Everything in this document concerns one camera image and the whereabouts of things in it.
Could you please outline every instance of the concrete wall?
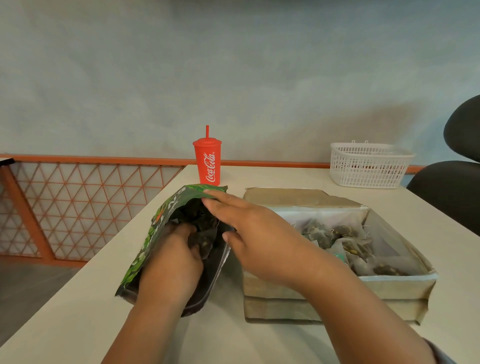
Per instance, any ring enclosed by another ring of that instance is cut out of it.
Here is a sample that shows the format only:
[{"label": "concrete wall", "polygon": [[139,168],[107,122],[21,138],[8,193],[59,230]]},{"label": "concrete wall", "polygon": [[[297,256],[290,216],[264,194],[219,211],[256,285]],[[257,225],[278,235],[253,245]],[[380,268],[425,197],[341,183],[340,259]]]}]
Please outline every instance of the concrete wall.
[{"label": "concrete wall", "polygon": [[328,161],[329,143],[458,158],[480,93],[475,0],[0,0],[0,151]]}]

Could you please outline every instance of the red tumbler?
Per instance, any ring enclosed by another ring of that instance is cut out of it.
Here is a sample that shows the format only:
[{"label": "red tumbler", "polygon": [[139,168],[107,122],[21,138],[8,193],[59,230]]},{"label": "red tumbler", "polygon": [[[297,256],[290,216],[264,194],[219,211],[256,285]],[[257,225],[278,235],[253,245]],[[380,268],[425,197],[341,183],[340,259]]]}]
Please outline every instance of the red tumbler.
[{"label": "red tumbler", "polygon": [[197,158],[200,183],[220,185],[220,150],[222,142],[208,136],[209,126],[206,128],[206,137],[193,142]]}]

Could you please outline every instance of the hand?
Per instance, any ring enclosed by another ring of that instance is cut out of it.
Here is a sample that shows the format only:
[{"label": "hand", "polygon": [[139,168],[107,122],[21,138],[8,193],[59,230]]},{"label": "hand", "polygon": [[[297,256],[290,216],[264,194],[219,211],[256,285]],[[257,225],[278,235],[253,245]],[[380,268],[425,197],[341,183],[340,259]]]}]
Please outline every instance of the hand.
[{"label": "hand", "polygon": [[247,271],[295,290],[303,277],[316,273],[318,265],[311,257],[323,251],[275,212],[225,192],[204,192],[216,198],[202,199],[206,208],[237,230],[225,232],[223,238]]},{"label": "hand", "polygon": [[152,252],[140,279],[136,304],[161,303],[185,307],[202,275],[199,247],[190,249],[187,240],[196,232],[190,224],[167,224],[159,249]]}]

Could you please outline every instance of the open box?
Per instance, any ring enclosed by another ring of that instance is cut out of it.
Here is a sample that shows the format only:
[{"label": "open box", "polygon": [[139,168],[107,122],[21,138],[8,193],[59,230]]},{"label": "open box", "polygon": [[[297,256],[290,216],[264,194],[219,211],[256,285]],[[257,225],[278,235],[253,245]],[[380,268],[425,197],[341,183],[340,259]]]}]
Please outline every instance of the open box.
[{"label": "open box", "polygon": [[[437,280],[435,269],[418,249],[371,208],[310,189],[254,187],[247,189],[243,198],[269,207],[290,224],[305,224],[312,218],[334,221],[341,220],[342,216],[356,216],[365,225],[368,236],[378,244],[375,256],[407,256],[410,262],[415,262],[414,275],[373,275],[360,279],[402,319],[421,323]],[[297,292],[258,279],[248,272],[243,272],[243,292],[247,321],[298,320],[304,323],[321,320]]]}]

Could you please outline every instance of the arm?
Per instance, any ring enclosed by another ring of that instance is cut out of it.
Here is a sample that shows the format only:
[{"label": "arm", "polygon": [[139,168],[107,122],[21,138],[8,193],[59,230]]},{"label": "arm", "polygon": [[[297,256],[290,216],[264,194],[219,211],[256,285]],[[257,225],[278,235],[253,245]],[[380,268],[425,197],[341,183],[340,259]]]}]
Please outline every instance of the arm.
[{"label": "arm", "polygon": [[102,364],[154,364],[164,357],[180,315],[203,271],[198,246],[189,249],[192,225],[171,226],[142,272],[137,302]]},{"label": "arm", "polygon": [[428,344],[338,258],[279,215],[218,191],[205,206],[237,232],[224,233],[242,266],[302,294],[322,318],[342,364],[434,364]]}]

